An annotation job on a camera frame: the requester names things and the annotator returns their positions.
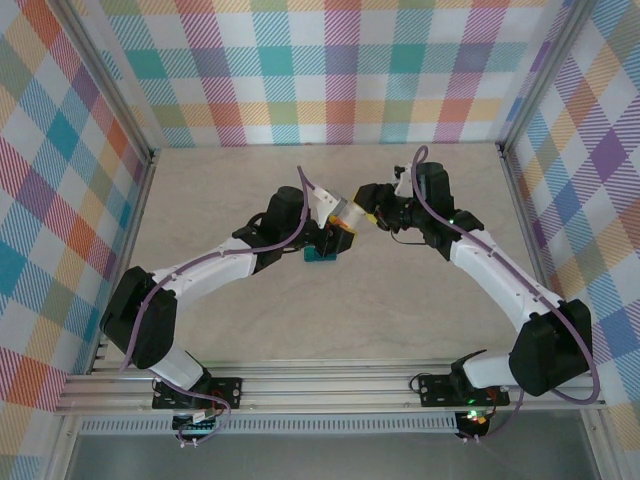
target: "plaid wall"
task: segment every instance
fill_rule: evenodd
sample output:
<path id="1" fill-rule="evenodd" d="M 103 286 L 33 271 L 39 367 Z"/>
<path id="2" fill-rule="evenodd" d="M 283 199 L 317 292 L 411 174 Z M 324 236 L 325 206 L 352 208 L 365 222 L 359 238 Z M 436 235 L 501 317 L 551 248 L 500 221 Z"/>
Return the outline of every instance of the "plaid wall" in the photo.
<path id="1" fill-rule="evenodd" d="M 102 18 L 84 1 L 173 147 L 496 140 L 572 3 L 547 34 L 562 0 L 99 0 Z"/>
<path id="2" fill-rule="evenodd" d="M 604 395 L 640 477 L 640 0 L 600 0 L 516 147 L 553 287 L 595 314 Z"/>
<path id="3" fill-rule="evenodd" d="M 32 478 L 143 163 L 44 0 L 0 2 L 0 478 Z"/>
<path id="4" fill-rule="evenodd" d="M 575 4 L 576 0 L 564 0 L 562 2 L 562 6 L 560 7 L 560 11 L 558 12 L 551 28 L 547 32 L 547 35 L 544 38 L 544 42 L 542 42 L 542 46 L 536 55 L 535 60 L 531 64 L 531 68 L 529 72 L 527 72 L 527 76 L 525 77 L 524 82 L 520 85 L 520 89 L 518 90 L 518 95 L 516 96 L 511 109 L 509 110 L 509 115 L 507 115 L 507 120 L 502 125 L 500 129 L 500 134 L 496 140 L 502 141 L 507 138 L 509 134 L 509 129 L 513 125 L 514 120 L 520 113 L 520 109 L 522 107 L 523 102 L 531 92 L 533 85 L 538 78 L 538 74 L 540 70 L 545 65 L 545 61 L 547 59 L 547 55 L 551 52 L 553 48 L 553 42 L 558 38 L 560 31 L 564 27 L 567 18 L 569 17 L 569 13 L 571 13 L 571 8 Z"/>

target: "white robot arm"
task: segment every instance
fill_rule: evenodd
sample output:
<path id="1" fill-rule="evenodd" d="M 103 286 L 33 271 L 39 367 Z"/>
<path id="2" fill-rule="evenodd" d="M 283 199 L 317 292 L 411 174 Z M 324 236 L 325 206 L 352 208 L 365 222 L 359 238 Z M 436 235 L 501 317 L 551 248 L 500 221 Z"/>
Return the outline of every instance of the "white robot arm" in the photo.
<path id="1" fill-rule="evenodd" d="M 419 229 L 425 245 L 468 273 L 518 332 L 511 352 L 474 352 L 452 364 L 447 382 L 460 403 L 479 390 L 503 385 L 519 385 L 530 395 L 539 396 L 587 371 L 588 363 L 578 344 L 548 305 L 566 317 L 591 351 L 589 309 L 580 300 L 565 302 L 532 279 L 496 245 L 482 223 L 471 213 L 454 207 L 449 177 L 442 165 L 419 163 L 417 185 L 431 210 L 441 217 L 435 219 L 414 193 L 411 167 L 412 164 L 395 167 L 393 183 L 360 187 L 355 203 L 372 215 L 382 230 L 397 233 Z M 447 221 L 472 232 L 489 247 L 488 251 L 473 239 L 462 237 Z M 520 281 L 509 269 L 518 274 Z M 522 281 L 533 285 L 537 293 L 531 293 Z"/>
<path id="2" fill-rule="evenodd" d="M 176 316 L 200 297 L 278 261 L 285 248 L 312 246 L 319 257 L 348 250 L 355 237 L 353 227 L 364 211 L 338 194 L 313 185 L 308 219 L 300 226 L 303 200 L 301 190 L 281 187 L 266 212 L 255 215 L 246 226 L 201 257 L 155 272 L 140 267 L 129 269 L 107 306 L 101 330 L 123 352 L 133 342 L 131 362 L 136 367 L 150 369 L 179 389 L 209 395 L 209 372 L 174 342 Z M 300 233 L 282 248 L 264 248 L 296 235 L 300 227 Z M 154 288 L 157 291 L 144 310 L 136 333 L 136 316 Z M 210 406 L 203 399 L 179 392 L 171 395 L 171 401 L 185 408 Z"/>

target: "purple cable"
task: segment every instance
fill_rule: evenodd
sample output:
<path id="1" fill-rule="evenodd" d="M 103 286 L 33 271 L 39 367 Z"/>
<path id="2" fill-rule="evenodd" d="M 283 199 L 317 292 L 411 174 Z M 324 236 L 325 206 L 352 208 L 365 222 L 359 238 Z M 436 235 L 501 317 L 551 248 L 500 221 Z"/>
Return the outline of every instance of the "purple cable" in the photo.
<path id="1" fill-rule="evenodd" d="M 562 398 L 563 400 L 566 400 L 566 401 L 571 402 L 571 403 L 575 403 L 577 405 L 589 405 L 589 404 L 595 402 L 598 399 L 598 396 L 600 396 L 600 377 L 598 375 L 598 370 L 597 370 L 595 362 L 593 360 L 593 356 L 591 355 L 591 352 L 589 352 L 589 348 L 587 347 L 586 343 L 584 343 L 584 340 L 582 340 L 582 338 L 580 337 L 580 334 L 577 332 L 575 327 L 573 325 L 571 325 L 571 322 L 567 319 L 567 317 L 565 317 L 564 314 L 560 310 L 558 310 L 558 308 L 555 305 L 553 305 L 549 300 L 547 300 L 544 296 L 542 296 L 542 293 L 538 289 L 536 289 L 536 287 L 534 285 L 532 285 L 531 282 L 529 282 L 524 276 L 522 276 L 520 274 L 520 272 L 518 272 L 518 270 L 516 270 L 508 262 L 507 259 L 505 259 L 498 252 L 494 252 L 489 245 L 484 243 L 482 240 L 477 238 L 475 235 L 472 235 L 471 233 L 463 230 L 462 228 L 460 228 L 459 226 L 457 226 L 455 224 L 449 223 L 445 218 L 440 216 L 427 203 L 426 199 L 424 198 L 424 195 L 422 195 L 422 192 L 420 191 L 420 185 L 418 184 L 417 168 L 418 168 L 418 164 L 424 162 L 427 159 L 428 155 L 429 155 L 429 148 L 426 145 L 422 145 L 416 151 L 416 153 L 415 153 L 415 155 L 413 157 L 413 163 L 411 164 L 411 183 L 413 185 L 413 190 L 416 193 L 416 197 L 418 197 L 418 200 L 420 201 L 420 203 L 422 204 L 424 209 L 429 213 L 429 215 L 431 215 L 433 218 L 435 218 L 437 221 L 439 221 L 443 225 L 446 225 L 447 227 L 449 227 L 452 230 L 456 231 L 457 233 L 462 235 L 462 237 L 471 240 L 473 243 L 478 245 L 480 248 L 482 248 L 486 252 L 491 253 L 493 255 L 493 257 L 495 257 L 496 260 L 498 260 L 498 262 L 504 268 L 506 268 L 507 271 L 509 273 L 511 273 L 511 275 L 513 275 L 516 280 L 518 280 L 527 290 L 529 290 L 529 292 L 532 295 L 535 295 L 536 297 L 539 297 L 540 303 L 542 303 L 545 307 L 547 307 L 549 310 L 551 310 L 551 312 L 553 312 L 553 314 L 556 317 L 558 317 L 558 319 L 560 319 L 560 321 L 566 327 L 566 329 L 569 330 L 569 333 L 571 334 L 573 339 L 578 344 L 578 348 L 580 348 L 580 351 L 582 352 L 582 355 L 584 356 L 585 360 L 587 361 L 589 369 L 591 370 L 591 375 L 593 377 L 593 391 L 591 392 L 591 395 L 586 399 L 570 397 L 569 395 L 566 395 L 566 394 L 558 391 L 557 389 L 553 389 L 552 392 L 554 394 L 556 394 L 558 397 Z M 517 414 L 518 410 L 519 410 L 519 407 L 517 407 L 517 409 L 514 410 L 514 414 L 512 415 L 512 417 L 515 416 L 515 414 Z"/>
<path id="2" fill-rule="evenodd" d="M 304 200 L 304 204 L 302 206 L 302 212 L 300 214 L 300 223 L 298 224 L 298 228 L 296 228 L 296 230 L 285 240 L 283 240 L 282 242 L 279 242 L 275 245 L 271 245 L 268 247 L 259 247 L 259 248 L 243 248 L 243 249 L 238 249 L 238 250 L 226 250 L 224 252 L 210 252 L 207 253 L 205 255 L 202 255 L 198 258 L 195 258 L 194 260 L 191 260 L 190 262 L 185 263 L 184 265 L 182 265 L 180 268 L 176 269 L 174 272 L 172 272 L 171 274 L 167 275 L 166 277 L 164 277 L 162 280 L 160 280 L 158 282 L 158 284 L 153 287 L 151 289 L 151 291 L 147 294 L 147 296 L 145 297 L 145 299 L 143 300 L 143 302 L 140 304 L 140 309 L 138 310 L 138 314 L 136 315 L 136 319 L 133 323 L 133 328 L 131 330 L 131 337 L 129 339 L 129 345 L 127 346 L 127 352 L 125 354 L 124 360 L 122 361 L 122 364 L 120 365 L 120 368 L 118 369 L 118 371 L 120 373 L 124 372 L 124 370 L 129 366 L 129 364 L 131 363 L 131 357 L 133 355 L 133 351 L 135 350 L 135 346 L 136 346 L 136 342 L 138 340 L 138 334 L 140 333 L 140 325 L 142 324 L 142 317 L 144 316 L 144 312 L 147 310 L 147 308 L 149 307 L 149 303 L 151 302 L 151 299 L 153 298 L 153 296 L 164 286 L 166 285 L 173 277 L 173 275 L 180 275 L 182 273 L 184 273 L 185 271 L 187 271 L 188 269 L 190 269 L 191 267 L 194 267 L 202 262 L 205 262 L 207 260 L 210 260 L 212 258 L 216 258 L 216 257 L 222 257 L 225 255 L 244 255 L 244 254 L 256 254 L 256 253 L 264 253 L 264 252 L 270 252 L 272 250 L 277 250 L 278 248 L 283 248 L 286 247 L 291 241 L 293 241 L 302 231 L 302 229 L 304 228 L 305 222 L 307 221 L 307 216 L 309 215 L 309 194 L 307 192 L 307 187 L 315 189 L 315 185 L 313 185 L 308 179 L 307 177 L 304 175 L 304 172 L 302 171 L 302 168 L 300 166 L 297 167 L 298 169 L 298 175 L 300 175 L 300 181 L 302 183 L 302 197 Z M 173 383 L 169 382 L 166 379 L 162 379 L 162 381 L 169 386 L 170 388 L 172 388 L 173 390 L 182 393 L 183 395 L 188 395 L 194 398 L 201 398 L 203 400 L 211 400 L 212 402 L 216 402 L 216 403 L 220 403 L 221 405 L 224 405 L 225 409 L 227 410 L 227 415 L 225 416 L 225 419 L 223 421 L 221 421 L 216 428 L 214 428 L 210 433 L 208 433 L 206 436 L 202 437 L 198 443 L 203 443 L 206 442 L 207 440 L 209 440 L 211 437 L 213 437 L 222 427 L 224 427 L 228 422 L 229 419 L 231 418 L 231 406 L 229 405 L 229 403 L 224 400 L 223 398 L 219 398 L 213 395 L 204 395 L 201 393 L 195 393 L 195 392 L 190 392 L 188 390 L 185 390 L 182 387 L 179 387 L 178 385 L 174 385 Z M 178 438 L 181 442 L 184 442 L 184 439 L 182 438 L 182 430 L 179 429 L 178 430 Z"/>

